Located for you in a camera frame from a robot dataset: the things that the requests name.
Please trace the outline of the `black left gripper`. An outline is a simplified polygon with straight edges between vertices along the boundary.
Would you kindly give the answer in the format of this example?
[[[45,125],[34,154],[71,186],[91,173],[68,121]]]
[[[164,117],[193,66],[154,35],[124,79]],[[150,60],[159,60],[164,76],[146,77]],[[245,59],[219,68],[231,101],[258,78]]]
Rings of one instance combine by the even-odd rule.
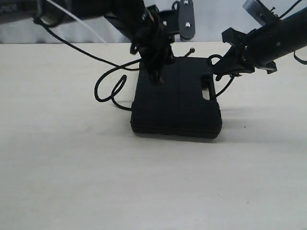
[[[145,9],[132,34],[130,53],[140,54],[151,84],[163,84],[164,65],[172,62],[171,38],[158,12]]]

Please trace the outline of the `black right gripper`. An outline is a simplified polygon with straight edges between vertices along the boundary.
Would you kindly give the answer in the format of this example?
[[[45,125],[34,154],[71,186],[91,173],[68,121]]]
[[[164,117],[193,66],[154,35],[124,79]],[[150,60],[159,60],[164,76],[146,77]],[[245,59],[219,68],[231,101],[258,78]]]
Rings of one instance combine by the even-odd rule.
[[[241,73],[254,73],[255,69],[262,69],[267,73],[275,73],[277,66],[274,61],[260,64],[248,54],[247,34],[232,27],[222,32],[222,41],[231,47],[223,55],[211,55],[211,67],[216,75],[215,80],[220,81],[225,75],[240,76]]]

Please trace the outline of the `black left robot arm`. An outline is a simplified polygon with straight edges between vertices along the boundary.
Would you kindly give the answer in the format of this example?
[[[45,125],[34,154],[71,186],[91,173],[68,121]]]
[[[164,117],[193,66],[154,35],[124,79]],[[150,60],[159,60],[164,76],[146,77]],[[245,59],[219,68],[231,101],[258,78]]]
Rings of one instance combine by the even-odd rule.
[[[25,19],[43,22],[47,28],[73,20],[106,18],[139,53],[152,84],[162,83],[162,70],[173,61],[171,38],[159,9],[142,0],[2,0],[0,23]]]

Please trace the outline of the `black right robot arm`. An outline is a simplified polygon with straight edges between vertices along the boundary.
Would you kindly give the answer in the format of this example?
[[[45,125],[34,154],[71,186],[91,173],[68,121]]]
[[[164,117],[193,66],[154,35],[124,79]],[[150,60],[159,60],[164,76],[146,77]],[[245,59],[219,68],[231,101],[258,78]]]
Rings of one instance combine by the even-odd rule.
[[[274,73],[275,60],[306,47],[307,10],[275,19],[247,34],[230,27],[222,32],[222,41],[231,46],[212,67],[217,81],[225,75],[250,74],[256,69]]]

